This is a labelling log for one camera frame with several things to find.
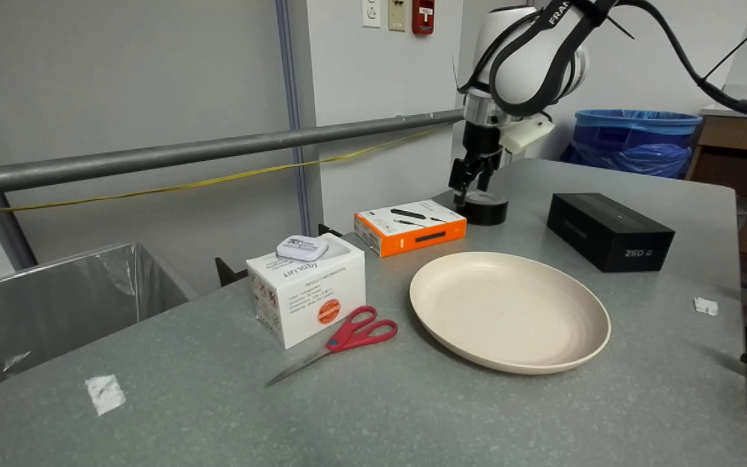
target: metal pole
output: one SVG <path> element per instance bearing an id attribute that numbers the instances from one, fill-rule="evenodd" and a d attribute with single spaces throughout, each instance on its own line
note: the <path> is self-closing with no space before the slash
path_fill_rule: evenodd
<path id="1" fill-rule="evenodd" d="M 396 131 L 412 126 L 452 125 L 456 118 L 462 118 L 462 112 L 452 109 L 452 112 L 407 114 L 353 125 L 311 126 L 296 131 L 268 131 L 268 135 L 222 136 L 222 139 L 164 145 L 164 148 L 136 148 L 93 155 L 67 155 L 55 160 L 11 162 L 0 166 L 0 192 L 147 171 L 164 166 L 182 166 L 182 162 L 199 162 L 212 158 L 233 158 L 233 155 L 347 139 L 378 131 Z"/>

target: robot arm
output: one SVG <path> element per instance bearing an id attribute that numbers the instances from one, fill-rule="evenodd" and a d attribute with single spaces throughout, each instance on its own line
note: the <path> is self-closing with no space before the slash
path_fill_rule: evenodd
<path id="1" fill-rule="evenodd" d="M 610 18 L 612 8 L 647 9 L 671 42 L 682 66 L 713 100 L 747 114 L 747 100 L 727 95 L 696 73 L 675 31 L 649 0 L 551 0 L 548 8 L 497 8 L 488 16 L 478 47 L 478 64 L 465 94 L 465 148 L 455 160 L 449 186 L 456 208 L 471 223 L 503 223 L 505 201 L 488 197 L 501 166 L 501 139 L 512 152 L 544 136 L 553 125 L 548 105 L 573 94 L 587 73 L 587 37 Z"/>

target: gray table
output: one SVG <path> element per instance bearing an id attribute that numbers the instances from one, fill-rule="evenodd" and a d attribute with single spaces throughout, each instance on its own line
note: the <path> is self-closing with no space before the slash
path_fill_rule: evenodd
<path id="1" fill-rule="evenodd" d="M 0 383 L 0 463 L 747 463 L 733 195 L 548 160 L 514 162 L 512 214 L 466 240 L 369 256 L 369 297 L 403 324 L 273 388 L 294 353 L 252 318 L 246 283 L 216 289 Z M 553 192 L 597 190 L 678 227 L 663 271 L 601 275 L 544 227 Z M 434 256 L 491 248 L 584 279 L 612 314 L 589 366 L 544 379 L 475 367 L 412 318 Z M 719 301 L 717 318 L 692 297 Z M 117 374 L 97 417 L 82 380 Z"/>

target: white box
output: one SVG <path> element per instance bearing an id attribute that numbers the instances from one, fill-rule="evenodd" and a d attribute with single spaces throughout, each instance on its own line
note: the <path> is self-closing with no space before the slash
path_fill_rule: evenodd
<path id="1" fill-rule="evenodd" d="M 366 254 L 331 235 L 317 261 L 281 258 L 274 252 L 246 258 L 257 317 L 286 348 L 343 322 L 366 302 Z"/>

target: orange box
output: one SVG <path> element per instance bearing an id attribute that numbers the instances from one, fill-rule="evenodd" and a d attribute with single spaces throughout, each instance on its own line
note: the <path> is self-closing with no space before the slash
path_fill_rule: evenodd
<path id="1" fill-rule="evenodd" d="M 434 201 L 407 201 L 356 213 L 356 234 L 378 256 L 394 256 L 466 235 L 466 217 Z"/>

